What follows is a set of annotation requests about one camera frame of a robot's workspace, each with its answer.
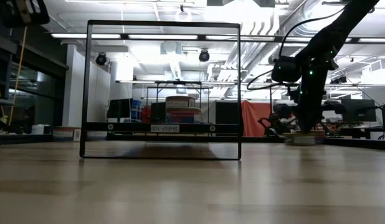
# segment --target window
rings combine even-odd
[[[18,74],[18,63],[11,65],[10,85],[15,86]],[[41,95],[56,97],[57,80],[33,69],[22,66],[18,78],[18,89],[28,89]]]
[[[53,125],[54,100],[44,96],[38,96],[24,91],[14,94],[14,89],[9,90],[9,99],[13,100],[16,94],[16,104],[12,112],[11,126],[29,134],[34,124]],[[11,114],[11,107],[5,109],[6,115]]]
[[[11,120],[11,132],[30,134],[35,124],[61,125],[62,119],[62,91],[64,80],[53,78],[42,72],[22,66],[18,74],[18,63],[11,64],[8,100],[16,96]],[[11,115],[11,106],[3,106],[7,122]],[[0,132],[4,131],[5,124],[0,121]]]

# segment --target security camera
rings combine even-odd
[[[97,63],[97,65],[105,65],[106,62],[107,62],[107,54],[105,52],[98,53],[98,56],[95,59],[95,63]]]
[[[202,49],[201,53],[199,54],[199,61],[200,62],[207,62],[209,61],[209,53],[206,49]]]

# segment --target computer monitor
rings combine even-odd
[[[374,100],[349,100],[342,99],[342,105],[346,112],[342,114],[344,122],[372,122],[377,121],[375,109],[364,110],[365,108],[375,107]]]
[[[111,100],[107,118],[130,118],[130,105],[133,99]]]
[[[166,122],[166,103],[151,104],[151,122],[165,123]]]

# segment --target black robotic arm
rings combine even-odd
[[[321,100],[329,70],[338,68],[334,57],[350,32],[379,0],[351,0],[341,15],[319,31],[296,56],[281,56],[275,63],[272,79],[277,82],[302,82],[298,88],[294,115],[303,132],[309,132],[321,118]]]

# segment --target orange curtain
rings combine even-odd
[[[244,120],[245,137],[262,137],[265,129],[257,121],[260,118],[268,118],[270,115],[270,103],[241,103],[242,119]]]

